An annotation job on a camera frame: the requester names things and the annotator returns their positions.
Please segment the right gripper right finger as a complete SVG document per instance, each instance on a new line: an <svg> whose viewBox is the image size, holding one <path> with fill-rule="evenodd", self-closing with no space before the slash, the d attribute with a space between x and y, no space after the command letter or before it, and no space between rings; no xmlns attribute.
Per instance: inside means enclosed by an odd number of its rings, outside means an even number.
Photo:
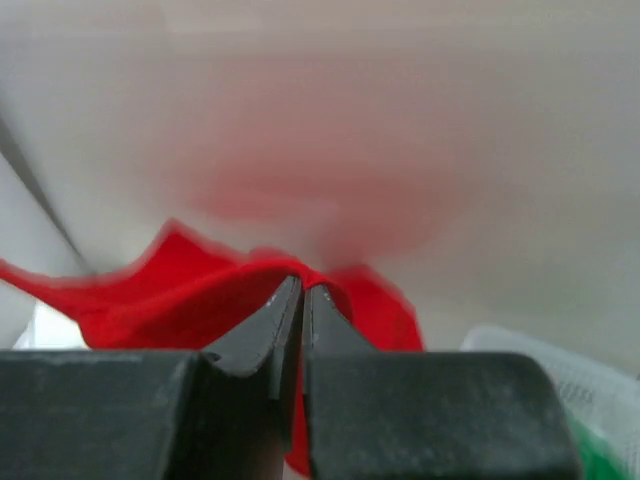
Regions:
<svg viewBox="0 0 640 480"><path fill-rule="evenodd" d="M554 386L510 352L384 352L306 293L304 406L315 479L578 479Z"/></svg>

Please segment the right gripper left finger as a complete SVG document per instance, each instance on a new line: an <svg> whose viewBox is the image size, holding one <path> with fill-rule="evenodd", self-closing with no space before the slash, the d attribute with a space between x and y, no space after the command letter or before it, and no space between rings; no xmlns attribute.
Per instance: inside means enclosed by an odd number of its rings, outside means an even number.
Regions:
<svg viewBox="0 0 640 480"><path fill-rule="evenodd" d="M303 289L200 350L5 351L5 479L278 479L292 444Z"/></svg>

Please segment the red t shirt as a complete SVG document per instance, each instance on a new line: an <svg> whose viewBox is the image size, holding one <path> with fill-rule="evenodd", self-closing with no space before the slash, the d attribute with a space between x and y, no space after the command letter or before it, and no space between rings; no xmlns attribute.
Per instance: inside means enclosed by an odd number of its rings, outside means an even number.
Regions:
<svg viewBox="0 0 640 480"><path fill-rule="evenodd" d="M110 274L56 279L1 267L4 282L75 321L86 351L200 350L259 310L289 277L301 282L303 304L292 444L283 465L313 478L303 392L306 293L327 288L338 311L375 348L423 352L414 312L374 271L319 272L275 251L241 255L173 226L148 256Z"/></svg>

